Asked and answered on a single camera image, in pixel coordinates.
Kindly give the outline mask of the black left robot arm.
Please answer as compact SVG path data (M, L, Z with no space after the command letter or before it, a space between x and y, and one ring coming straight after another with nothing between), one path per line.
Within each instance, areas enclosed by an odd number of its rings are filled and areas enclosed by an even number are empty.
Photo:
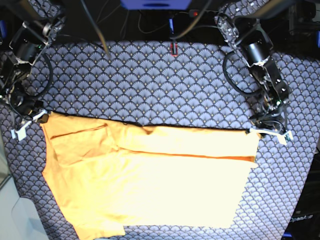
M220 11L216 17L217 29L232 50L222 63L227 82L242 96L254 97L260 104L257 113L250 117L254 127L248 132L275 136L282 145L287 145L294 139L292 132L287 128L290 88L281 77L272 57L274 45L260 21L273 18L293 3L292 0L270 0L249 15L230 17ZM246 92L240 89L228 75L227 62L234 55L242 58L258 85L257 90Z

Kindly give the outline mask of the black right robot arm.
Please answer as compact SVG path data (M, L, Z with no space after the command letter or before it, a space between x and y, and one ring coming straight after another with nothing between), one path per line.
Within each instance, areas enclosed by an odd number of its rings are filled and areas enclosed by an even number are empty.
M18 141L26 138L26 128L29 125L46 123L49 117L43 102L39 100L53 83L53 67L46 51L66 21L63 3L59 0L52 0L50 3L59 10L51 15L41 16L28 0L0 2L2 7L22 21L21 27L8 44L11 52L0 65L0 103L12 111L11 136ZM29 77L32 67L40 57L44 58L49 70L47 84L38 94L30 95L22 82Z

